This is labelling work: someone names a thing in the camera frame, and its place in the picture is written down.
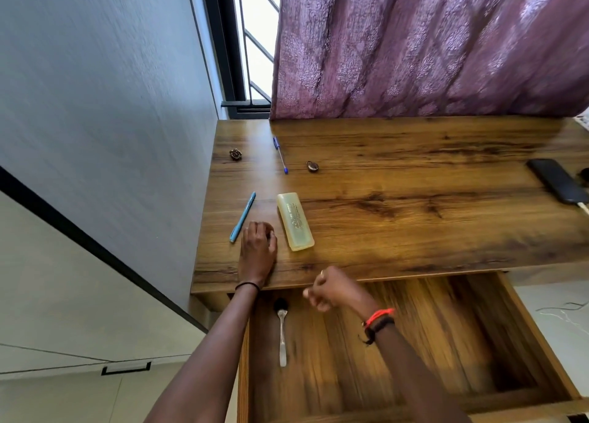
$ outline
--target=open drawer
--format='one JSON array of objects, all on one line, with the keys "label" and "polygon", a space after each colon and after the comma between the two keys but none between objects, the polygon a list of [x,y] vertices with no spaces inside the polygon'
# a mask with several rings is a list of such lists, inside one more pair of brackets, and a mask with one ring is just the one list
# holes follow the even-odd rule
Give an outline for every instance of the open drawer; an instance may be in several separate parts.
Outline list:
[{"label": "open drawer", "polygon": [[[478,422],[589,411],[502,273],[365,284],[396,309],[396,326]],[[289,302],[286,367],[279,319]],[[410,413],[376,346],[349,310],[319,313],[301,289],[260,294],[241,351],[239,423],[397,422]]]}]

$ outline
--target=person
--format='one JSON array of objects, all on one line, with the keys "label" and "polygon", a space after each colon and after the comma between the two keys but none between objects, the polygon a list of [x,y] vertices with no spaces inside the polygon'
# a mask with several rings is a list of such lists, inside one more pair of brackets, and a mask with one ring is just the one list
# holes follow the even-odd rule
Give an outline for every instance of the person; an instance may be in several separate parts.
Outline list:
[{"label": "person", "polygon": [[[271,225],[252,222],[244,228],[237,266],[239,283],[231,302],[159,396],[145,423],[225,421],[247,321],[276,261],[276,250]],[[323,270],[303,295],[320,312],[348,307],[362,322],[379,310],[372,296],[335,266]],[[471,421],[394,325],[376,332],[375,342],[398,380],[415,422]]]}]

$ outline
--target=ballpoint pen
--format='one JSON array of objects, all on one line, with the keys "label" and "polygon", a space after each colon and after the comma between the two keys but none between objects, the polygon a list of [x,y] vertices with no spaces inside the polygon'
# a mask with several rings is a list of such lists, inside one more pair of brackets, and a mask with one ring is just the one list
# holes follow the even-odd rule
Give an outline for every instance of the ballpoint pen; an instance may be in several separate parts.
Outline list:
[{"label": "ballpoint pen", "polygon": [[278,154],[280,155],[280,160],[282,161],[282,167],[284,167],[284,173],[288,174],[289,170],[286,168],[284,164],[284,158],[282,157],[282,152],[280,151],[280,144],[278,144],[278,139],[276,136],[272,136],[272,140],[274,141],[274,147],[278,150]]},{"label": "ballpoint pen", "polygon": [[239,219],[239,221],[237,222],[237,224],[233,228],[233,232],[229,236],[229,241],[231,243],[235,243],[235,240],[237,240],[237,236],[239,235],[239,231],[241,230],[241,226],[243,226],[243,222],[246,221],[247,213],[250,211],[250,208],[252,207],[252,203],[254,202],[255,197],[256,197],[256,193],[252,192],[252,196],[247,201],[246,208],[243,210],[243,213],[241,214],[241,218]]}]

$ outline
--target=patterned curtain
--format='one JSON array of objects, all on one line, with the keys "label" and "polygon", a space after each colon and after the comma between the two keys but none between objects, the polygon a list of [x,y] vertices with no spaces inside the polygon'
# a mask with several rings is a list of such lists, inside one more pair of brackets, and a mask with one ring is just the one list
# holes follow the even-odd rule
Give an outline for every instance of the patterned curtain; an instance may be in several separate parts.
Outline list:
[{"label": "patterned curtain", "polygon": [[270,118],[589,106],[589,0],[281,0]]}]

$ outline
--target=hand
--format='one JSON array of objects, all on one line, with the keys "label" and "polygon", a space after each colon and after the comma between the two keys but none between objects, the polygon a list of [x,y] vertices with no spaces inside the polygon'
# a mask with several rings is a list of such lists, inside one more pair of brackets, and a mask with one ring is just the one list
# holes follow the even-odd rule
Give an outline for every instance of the hand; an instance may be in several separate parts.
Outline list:
[{"label": "hand", "polygon": [[262,288],[276,261],[276,250],[277,241],[272,225],[263,221],[251,221],[247,228],[243,229],[241,237],[241,252],[237,265],[239,282],[253,282]]},{"label": "hand", "polygon": [[347,306],[363,321],[379,309],[368,291],[335,266],[321,271],[313,286],[305,288],[303,296],[320,312],[326,312],[334,306]]}]

